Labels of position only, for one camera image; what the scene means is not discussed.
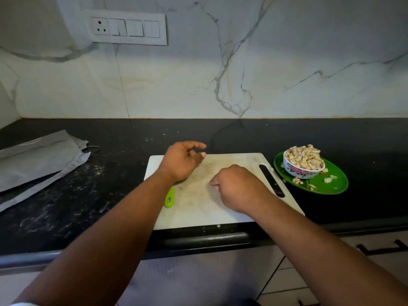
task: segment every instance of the cutting board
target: cutting board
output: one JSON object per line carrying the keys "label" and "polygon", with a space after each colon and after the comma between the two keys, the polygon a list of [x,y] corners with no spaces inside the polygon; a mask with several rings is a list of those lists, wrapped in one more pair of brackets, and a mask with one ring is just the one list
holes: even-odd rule
{"label": "cutting board", "polygon": [[[155,155],[149,158],[145,179],[157,170],[162,159],[162,155]],[[274,193],[268,180],[259,168],[260,164],[265,165],[285,195],[282,200],[304,215],[263,154],[207,154],[203,162],[186,180],[174,185],[174,205],[171,208],[163,206],[154,230],[253,221],[247,215],[225,207],[222,204],[217,188],[208,184],[212,177],[222,168],[229,167],[232,164],[238,164],[247,168]]]}

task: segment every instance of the floral bowl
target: floral bowl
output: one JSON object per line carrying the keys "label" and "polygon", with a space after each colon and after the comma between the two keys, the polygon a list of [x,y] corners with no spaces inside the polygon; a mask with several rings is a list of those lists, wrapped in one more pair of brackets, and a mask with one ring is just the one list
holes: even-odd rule
{"label": "floral bowl", "polygon": [[302,169],[302,168],[290,163],[288,161],[288,159],[286,159],[286,157],[285,157],[286,153],[287,153],[287,151],[285,151],[285,153],[283,154],[283,167],[285,168],[285,170],[289,174],[291,174],[294,177],[297,177],[297,178],[300,178],[300,179],[310,179],[310,178],[313,178],[314,176],[316,176],[317,174],[319,174],[326,167],[326,165],[324,164],[323,167],[320,170]]}

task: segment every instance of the right hand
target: right hand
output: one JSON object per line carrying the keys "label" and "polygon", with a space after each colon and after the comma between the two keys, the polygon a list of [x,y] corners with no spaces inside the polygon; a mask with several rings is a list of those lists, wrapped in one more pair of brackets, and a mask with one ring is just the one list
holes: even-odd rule
{"label": "right hand", "polygon": [[226,207],[247,215],[273,195],[262,181],[237,164],[220,170],[210,185],[218,188]]}

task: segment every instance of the black granite countertop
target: black granite countertop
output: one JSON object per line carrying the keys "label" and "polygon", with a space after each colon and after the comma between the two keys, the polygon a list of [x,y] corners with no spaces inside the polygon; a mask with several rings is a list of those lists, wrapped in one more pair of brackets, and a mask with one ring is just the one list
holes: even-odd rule
{"label": "black granite countertop", "polygon": [[[177,141],[207,153],[262,153],[272,164],[293,145],[313,144],[349,178],[340,195],[288,189],[314,222],[337,235],[408,229],[400,186],[408,172],[408,119],[22,119],[0,130],[0,149],[59,130],[100,146],[88,162],[0,213],[0,268],[49,262],[143,181],[148,159]],[[25,188],[3,192],[0,203]],[[271,244],[256,223],[154,231],[145,259]]]}

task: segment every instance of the electrical socket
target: electrical socket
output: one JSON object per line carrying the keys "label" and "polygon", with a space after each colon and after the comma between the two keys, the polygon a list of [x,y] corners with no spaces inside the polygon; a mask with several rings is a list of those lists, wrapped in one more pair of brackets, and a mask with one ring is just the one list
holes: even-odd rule
{"label": "electrical socket", "polygon": [[108,20],[106,18],[91,17],[94,34],[110,35]]}

